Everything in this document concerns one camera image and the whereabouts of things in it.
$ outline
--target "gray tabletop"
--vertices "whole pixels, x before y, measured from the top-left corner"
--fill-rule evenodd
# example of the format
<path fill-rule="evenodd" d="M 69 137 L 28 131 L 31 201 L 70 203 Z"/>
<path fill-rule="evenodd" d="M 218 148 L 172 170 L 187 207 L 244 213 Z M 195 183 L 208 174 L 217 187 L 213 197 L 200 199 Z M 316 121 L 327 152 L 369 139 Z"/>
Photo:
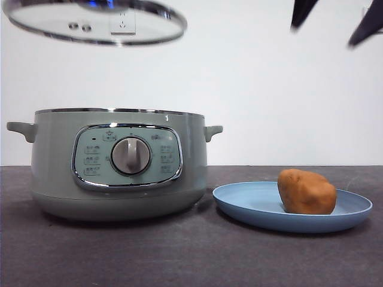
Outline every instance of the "gray tabletop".
<path fill-rule="evenodd" d="M 1 168 L 2 286 L 383 286 L 383 167 L 299 167 L 374 207 L 346 231 L 293 234 L 242 224 L 212 190 L 276 181 L 286 167 L 208 168 L 193 207 L 137 222 L 88 223 L 42 213 L 30 167 Z"/>

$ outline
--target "potato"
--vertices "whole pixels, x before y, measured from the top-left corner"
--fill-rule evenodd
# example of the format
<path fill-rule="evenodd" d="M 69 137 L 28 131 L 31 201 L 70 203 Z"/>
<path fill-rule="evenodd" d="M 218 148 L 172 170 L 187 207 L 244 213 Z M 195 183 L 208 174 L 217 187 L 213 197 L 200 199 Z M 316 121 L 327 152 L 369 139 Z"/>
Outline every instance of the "potato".
<path fill-rule="evenodd" d="M 315 172 L 283 170 L 278 177 L 278 191 L 289 213 L 330 214 L 335 208 L 335 187 Z"/>

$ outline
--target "white wall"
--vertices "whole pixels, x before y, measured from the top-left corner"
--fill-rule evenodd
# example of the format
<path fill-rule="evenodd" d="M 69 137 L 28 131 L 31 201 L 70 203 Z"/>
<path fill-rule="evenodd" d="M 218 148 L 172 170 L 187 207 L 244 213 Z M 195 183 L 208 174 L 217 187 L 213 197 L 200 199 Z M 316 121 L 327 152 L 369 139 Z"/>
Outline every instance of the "white wall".
<path fill-rule="evenodd" d="M 114 48 L 24 32 L 2 15 L 1 164 L 30 164 L 5 130 L 60 107 L 173 109 L 224 133 L 210 165 L 383 164 L 383 35 L 346 43 L 369 0 L 321 0 L 297 33 L 293 0 L 163 0 L 180 41 Z"/>

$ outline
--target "multi cooker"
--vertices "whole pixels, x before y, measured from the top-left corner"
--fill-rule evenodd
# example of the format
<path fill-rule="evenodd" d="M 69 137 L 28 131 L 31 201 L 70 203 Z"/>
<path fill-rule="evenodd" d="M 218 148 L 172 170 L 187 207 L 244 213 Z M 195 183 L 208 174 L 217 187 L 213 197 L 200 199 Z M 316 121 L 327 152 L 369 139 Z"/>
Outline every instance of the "multi cooker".
<path fill-rule="evenodd" d="M 222 126 L 203 115 L 148 109 L 68 108 L 9 122 L 32 148 L 32 196 L 56 216 L 149 218 L 185 209 L 206 189 L 206 143 Z"/>

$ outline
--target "pot handle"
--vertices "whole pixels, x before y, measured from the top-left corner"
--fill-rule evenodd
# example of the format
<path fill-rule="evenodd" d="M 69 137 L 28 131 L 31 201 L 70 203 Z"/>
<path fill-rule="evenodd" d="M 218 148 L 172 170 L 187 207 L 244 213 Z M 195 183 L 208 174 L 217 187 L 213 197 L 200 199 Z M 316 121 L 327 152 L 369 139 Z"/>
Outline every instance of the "pot handle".
<path fill-rule="evenodd" d="M 223 126 L 211 126 L 205 127 L 205 140 L 206 142 L 211 141 L 211 137 L 216 135 L 217 133 L 221 133 L 223 131 Z"/>
<path fill-rule="evenodd" d="M 18 121 L 7 122 L 7 130 L 11 132 L 21 133 L 25 136 L 27 142 L 35 142 L 37 133 L 36 124 L 21 123 Z"/>

